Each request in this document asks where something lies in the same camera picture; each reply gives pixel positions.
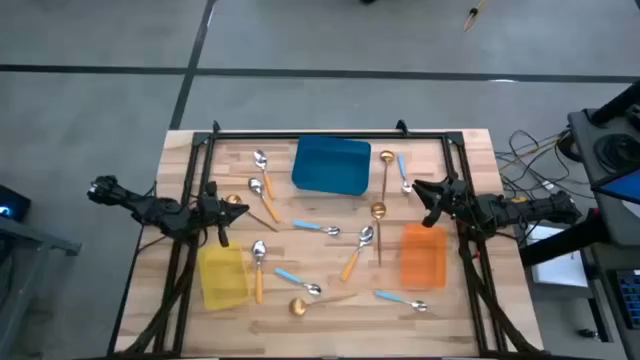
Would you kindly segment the black box with blue light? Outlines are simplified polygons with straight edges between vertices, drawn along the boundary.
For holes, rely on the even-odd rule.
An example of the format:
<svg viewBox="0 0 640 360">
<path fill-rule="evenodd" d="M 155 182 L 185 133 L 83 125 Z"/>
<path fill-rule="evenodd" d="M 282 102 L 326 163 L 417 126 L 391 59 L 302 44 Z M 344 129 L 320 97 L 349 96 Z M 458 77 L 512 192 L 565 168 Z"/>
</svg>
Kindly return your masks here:
<svg viewBox="0 0 640 360">
<path fill-rule="evenodd" d="M 14 190 L 0 185 L 0 216 L 23 222 L 31 207 L 31 200 Z"/>
</svg>

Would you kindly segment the blue-handled silver spoon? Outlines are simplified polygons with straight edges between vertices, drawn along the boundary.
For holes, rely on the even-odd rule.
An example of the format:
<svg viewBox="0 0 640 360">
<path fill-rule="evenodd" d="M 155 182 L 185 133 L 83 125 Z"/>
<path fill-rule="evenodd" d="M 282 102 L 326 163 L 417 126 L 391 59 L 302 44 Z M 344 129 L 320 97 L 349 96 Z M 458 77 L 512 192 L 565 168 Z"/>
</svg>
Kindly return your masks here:
<svg viewBox="0 0 640 360">
<path fill-rule="evenodd" d="M 311 294 L 312 296 L 319 296 L 322 293 L 322 289 L 319 285 L 314 284 L 314 283 L 308 283 L 305 282 L 303 280 L 301 280 L 299 277 L 296 277 L 295 275 L 281 269 L 281 268 L 276 268 L 274 270 L 274 272 L 279 275 L 280 277 L 296 284 L 299 286 L 304 287 L 309 294 Z"/>
<path fill-rule="evenodd" d="M 409 184 L 407 173 L 406 173 L 405 160 L 401 153 L 397 155 L 397 162 L 399 166 L 400 175 L 402 178 L 402 192 L 408 195 L 412 191 L 412 186 Z"/>
<path fill-rule="evenodd" d="M 420 300 L 406 300 L 398 295 L 394 295 L 389 292 L 384 292 L 380 290 L 376 290 L 374 294 L 376 297 L 379 297 L 385 300 L 406 304 L 410 306 L 414 311 L 417 311 L 417 312 L 425 312 L 428 308 L 427 304 Z"/>
<path fill-rule="evenodd" d="M 309 222 L 305 222 L 305 221 L 300 221 L 300 220 L 294 220 L 293 221 L 293 225 L 297 228 L 303 228 L 303 229 L 307 229 L 307 230 L 314 230 L 314 231 L 321 231 L 326 233 L 329 236 L 338 236 L 340 234 L 340 229 L 338 227 L 335 226 L 329 226 L 329 227 L 323 227 L 321 225 L 317 225 L 317 224 L 313 224 L 313 223 L 309 223 Z"/>
</svg>

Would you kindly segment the white box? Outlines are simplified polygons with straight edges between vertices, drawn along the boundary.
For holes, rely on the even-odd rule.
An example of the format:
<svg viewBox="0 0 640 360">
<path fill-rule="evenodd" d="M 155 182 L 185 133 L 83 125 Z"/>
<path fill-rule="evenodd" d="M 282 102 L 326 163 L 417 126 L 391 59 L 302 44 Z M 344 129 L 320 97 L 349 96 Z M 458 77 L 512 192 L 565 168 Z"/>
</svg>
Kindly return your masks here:
<svg viewBox="0 0 640 360">
<path fill-rule="evenodd" d="M 562 232 L 562 229 L 537 225 L 529 226 L 528 231 L 529 235 L 526 239 L 526 244 L 533 245 L 538 241 Z M 588 287 L 580 250 L 533 265 L 530 270 L 533 282 L 536 284 Z"/>
</svg>

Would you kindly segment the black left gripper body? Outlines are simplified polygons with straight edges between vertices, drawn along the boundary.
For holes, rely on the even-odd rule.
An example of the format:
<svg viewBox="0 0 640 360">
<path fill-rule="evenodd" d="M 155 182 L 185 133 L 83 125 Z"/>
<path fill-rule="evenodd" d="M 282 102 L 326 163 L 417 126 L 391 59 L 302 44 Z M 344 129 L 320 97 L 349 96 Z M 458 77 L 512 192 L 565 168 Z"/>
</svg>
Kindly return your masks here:
<svg viewBox="0 0 640 360">
<path fill-rule="evenodd" d="M 196 197 L 196 215 L 202 225 L 224 228 L 229 225 L 229 205 L 217 195 L 215 181 L 207 182 Z"/>
</svg>

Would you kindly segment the yellow translucent plastic bin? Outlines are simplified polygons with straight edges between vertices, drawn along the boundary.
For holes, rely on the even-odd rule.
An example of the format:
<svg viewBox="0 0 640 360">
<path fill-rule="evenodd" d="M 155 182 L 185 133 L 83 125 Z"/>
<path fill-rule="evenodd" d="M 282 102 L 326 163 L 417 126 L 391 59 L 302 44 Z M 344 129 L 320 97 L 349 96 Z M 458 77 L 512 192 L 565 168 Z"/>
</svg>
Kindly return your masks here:
<svg viewBox="0 0 640 360">
<path fill-rule="evenodd" d="M 206 310 L 225 310 L 249 300 L 247 267 L 241 246 L 230 243 L 228 247 L 204 247 L 199 251 L 197 264 Z"/>
</svg>

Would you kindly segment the orange-handled silver spoon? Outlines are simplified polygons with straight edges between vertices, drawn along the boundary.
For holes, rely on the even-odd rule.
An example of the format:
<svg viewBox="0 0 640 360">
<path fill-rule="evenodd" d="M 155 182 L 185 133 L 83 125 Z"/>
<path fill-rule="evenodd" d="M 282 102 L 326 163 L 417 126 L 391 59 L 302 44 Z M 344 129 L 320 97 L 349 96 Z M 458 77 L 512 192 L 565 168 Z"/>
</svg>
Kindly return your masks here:
<svg viewBox="0 0 640 360">
<path fill-rule="evenodd" d="M 262 261 L 266 255 L 266 246 L 262 240 L 257 240 L 252 246 L 252 256 L 256 265 L 255 299 L 257 304 L 263 303 L 263 271 Z"/>
<path fill-rule="evenodd" d="M 276 223 L 279 223 L 281 221 L 280 216 L 263 192 L 263 184 L 256 178 L 250 178 L 248 180 L 248 186 L 251 192 L 256 194 L 261 199 L 262 203 L 264 204 L 266 210 L 269 212 L 273 220 Z"/>
<path fill-rule="evenodd" d="M 265 181 L 265 186 L 266 186 L 268 196 L 270 199 L 274 199 L 275 194 L 273 191 L 271 178 L 267 172 L 267 164 L 268 164 L 267 156 L 262 150 L 258 149 L 254 152 L 254 159 L 255 159 L 256 166 L 260 168 L 263 173 L 263 178 Z"/>
<path fill-rule="evenodd" d="M 369 245 L 371 243 L 371 240 L 373 238 L 373 234 L 374 234 L 374 229 L 372 226 L 367 226 L 365 228 L 363 228 L 360 233 L 359 233 L 359 242 L 358 242 L 358 246 L 356 247 L 355 251 L 352 253 L 349 261 L 347 262 L 347 264 L 345 265 L 341 275 L 340 275 L 340 280 L 345 282 L 349 279 L 351 273 L 353 272 L 353 269 L 357 263 L 358 257 L 360 255 L 360 252 L 362 251 L 362 249 L 364 247 L 366 247 L 367 245 Z"/>
</svg>

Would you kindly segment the yellow and black tool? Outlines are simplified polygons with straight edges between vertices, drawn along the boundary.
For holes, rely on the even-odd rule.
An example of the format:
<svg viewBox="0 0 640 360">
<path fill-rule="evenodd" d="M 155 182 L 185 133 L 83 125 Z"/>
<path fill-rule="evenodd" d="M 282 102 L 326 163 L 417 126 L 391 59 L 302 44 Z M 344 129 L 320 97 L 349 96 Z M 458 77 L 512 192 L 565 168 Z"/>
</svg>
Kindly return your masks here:
<svg viewBox="0 0 640 360">
<path fill-rule="evenodd" d="M 475 24 L 477 17 L 486 6 L 487 0 L 480 0 L 479 3 L 469 10 L 468 16 L 463 25 L 463 31 L 468 32 Z"/>
</svg>

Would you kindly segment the blue plastic bin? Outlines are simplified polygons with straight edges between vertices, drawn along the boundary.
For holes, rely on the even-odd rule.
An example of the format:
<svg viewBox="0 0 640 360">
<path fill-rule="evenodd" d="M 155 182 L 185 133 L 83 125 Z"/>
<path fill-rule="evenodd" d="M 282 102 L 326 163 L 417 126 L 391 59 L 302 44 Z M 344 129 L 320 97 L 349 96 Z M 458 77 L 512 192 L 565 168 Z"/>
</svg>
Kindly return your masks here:
<svg viewBox="0 0 640 360">
<path fill-rule="evenodd" d="M 293 184 L 302 190 L 361 196 L 369 186 L 371 144 L 331 136 L 298 139 Z"/>
</svg>

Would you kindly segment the grey side table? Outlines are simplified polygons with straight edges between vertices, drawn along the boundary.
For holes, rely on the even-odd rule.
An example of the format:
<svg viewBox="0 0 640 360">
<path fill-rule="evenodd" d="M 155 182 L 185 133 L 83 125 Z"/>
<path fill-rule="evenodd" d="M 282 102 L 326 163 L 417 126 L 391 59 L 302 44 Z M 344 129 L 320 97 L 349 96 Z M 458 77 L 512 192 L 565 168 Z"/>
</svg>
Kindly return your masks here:
<svg viewBox="0 0 640 360">
<path fill-rule="evenodd" d="M 5 217 L 0 217 L 0 238 L 13 240 L 16 247 L 22 246 L 34 252 L 29 264 L 21 266 L 13 262 L 11 287 L 6 300 L 0 301 L 0 360 L 8 360 L 27 305 L 38 288 L 49 252 L 57 249 L 64 251 L 67 256 L 77 256 L 82 244 L 30 228 Z"/>
</svg>

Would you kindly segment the blue panel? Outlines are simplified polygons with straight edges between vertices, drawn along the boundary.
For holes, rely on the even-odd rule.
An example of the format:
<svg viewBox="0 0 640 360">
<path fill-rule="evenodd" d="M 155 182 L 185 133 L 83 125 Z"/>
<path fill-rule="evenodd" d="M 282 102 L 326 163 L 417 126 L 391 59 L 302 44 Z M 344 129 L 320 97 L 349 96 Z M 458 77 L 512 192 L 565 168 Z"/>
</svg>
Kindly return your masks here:
<svg viewBox="0 0 640 360">
<path fill-rule="evenodd" d="M 640 205 L 640 168 L 602 178 L 591 186 L 591 190 Z"/>
</svg>

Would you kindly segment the black equipment cart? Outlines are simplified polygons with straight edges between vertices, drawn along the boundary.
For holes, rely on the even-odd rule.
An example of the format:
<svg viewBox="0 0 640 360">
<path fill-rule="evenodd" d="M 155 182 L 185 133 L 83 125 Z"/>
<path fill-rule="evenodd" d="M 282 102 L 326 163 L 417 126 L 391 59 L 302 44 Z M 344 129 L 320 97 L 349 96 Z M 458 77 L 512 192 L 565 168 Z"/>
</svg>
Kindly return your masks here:
<svg viewBox="0 0 640 360">
<path fill-rule="evenodd" d="M 594 185 L 610 173 L 598 161 L 596 143 L 608 135 L 628 135 L 640 143 L 640 126 L 622 121 L 632 106 L 640 106 L 640 80 L 598 109 L 584 109 L 568 115 L 573 142 L 589 182 Z M 627 360 L 640 360 L 640 329 L 628 326 L 623 314 L 617 272 L 640 270 L 640 216 L 621 199 L 597 193 L 596 214 L 561 233 L 525 247 L 521 251 L 526 267 L 585 248 L 594 260 L 594 275 L 602 283 Z"/>
</svg>

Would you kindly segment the orange translucent plastic bin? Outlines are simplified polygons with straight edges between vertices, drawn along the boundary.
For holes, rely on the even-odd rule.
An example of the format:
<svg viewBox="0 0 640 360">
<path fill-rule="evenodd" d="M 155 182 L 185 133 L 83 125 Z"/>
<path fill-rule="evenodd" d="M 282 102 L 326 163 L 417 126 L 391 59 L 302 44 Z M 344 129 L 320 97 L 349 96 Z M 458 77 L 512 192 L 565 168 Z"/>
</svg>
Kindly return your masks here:
<svg viewBox="0 0 640 360">
<path fill-rule="evenodd" d="M 445 228 L 405 226 L 401 241 L 401 285 L 410 290 L 443 288 L 447 281 Z"/>
</svg>

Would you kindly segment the gold spoon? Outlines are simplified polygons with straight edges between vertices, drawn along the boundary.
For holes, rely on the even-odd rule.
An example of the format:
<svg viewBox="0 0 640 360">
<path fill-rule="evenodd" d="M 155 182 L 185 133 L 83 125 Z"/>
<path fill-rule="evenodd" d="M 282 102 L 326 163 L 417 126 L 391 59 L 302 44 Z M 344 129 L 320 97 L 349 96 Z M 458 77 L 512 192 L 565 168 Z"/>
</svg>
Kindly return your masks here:
<svg viewBox="0 0 640 360">
<path fill-rule="evenodd" d="M 228 195 L 226 197 L 226 201 L 231 203 L 231 204 L 243 204 L 242 198 L 237 194 Z M 261 224 L 261 225 L 265 226 L 266 228 L 268 228 L 269 230 L 271 230 L 273 232 L 277 232 L 277 229 L 274 226 L 270 225 L 266 221 L 264 221 L 261 218 L 257 217 L 250 210 L 247 211 L 247 215 L 249 217 L 251 217 L 253 220 L 255 220 L 256 222 L 258 222 L 259 224 Z"/>
<path fill-rule="evenodd" d="M 386 190 L 387 190 L 388 168 L 390 164 L 395 160 L 395 154 L 390 150 L 384 150 L 380 153 L 380 159 L 384 163 L 384 175 L 383 175 L 381 199 L 382 201 L 385 201 Z"/>
<path fill-rule="evenodd" d="M 382 266 L 382 236 L 381 236 L 381 220 L 385 217 L 387 209 L 383 202 L 375 202 L 370 208 L 371 216 L 375 220 L 376 224 L 376 253 L 378 266 Z"/>
<path fill-rule="evenodd" d="M 324 299 L 316 300 L 313 302 L 305 302 L 302 298 L 296 297 L 289 302 L 288 310 L 291 315 L 301 317 L 305 315 L 308 312 L 308 310 L 313 306 L 339 302 L 339 301 L 353 298 L 355 296 L 356 296 L 356 293 L 353 293 L 353 294 L 324 298 Z"/>
</svg>

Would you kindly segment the black and blue keypad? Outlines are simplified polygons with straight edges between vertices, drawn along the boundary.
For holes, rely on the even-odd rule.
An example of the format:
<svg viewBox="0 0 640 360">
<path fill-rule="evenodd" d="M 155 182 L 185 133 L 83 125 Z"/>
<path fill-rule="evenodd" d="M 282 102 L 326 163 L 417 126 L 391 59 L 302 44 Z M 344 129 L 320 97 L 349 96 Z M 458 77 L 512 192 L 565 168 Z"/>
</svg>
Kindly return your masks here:
<svg viewBox="0 0 640 360">
<path fill-rule="evenodd" d="M 640 269 L 615 271 L 614 279 L 627 327 L 640 330 Z"/>
</svg>

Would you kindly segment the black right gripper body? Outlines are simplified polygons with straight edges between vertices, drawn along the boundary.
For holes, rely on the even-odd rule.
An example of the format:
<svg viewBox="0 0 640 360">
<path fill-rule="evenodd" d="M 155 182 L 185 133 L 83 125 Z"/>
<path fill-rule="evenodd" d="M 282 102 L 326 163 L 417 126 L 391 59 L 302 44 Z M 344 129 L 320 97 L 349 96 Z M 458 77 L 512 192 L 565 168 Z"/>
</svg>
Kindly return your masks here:
<svg viewBox="0 0 640 360">
<path fill-rule="evenodd" d="M 472 223 L 472 198 L 467 184 L 447 176 L 442 182 L 443 191 L 439 205 L 441 209 L 465 223 Z"/>
</svg>

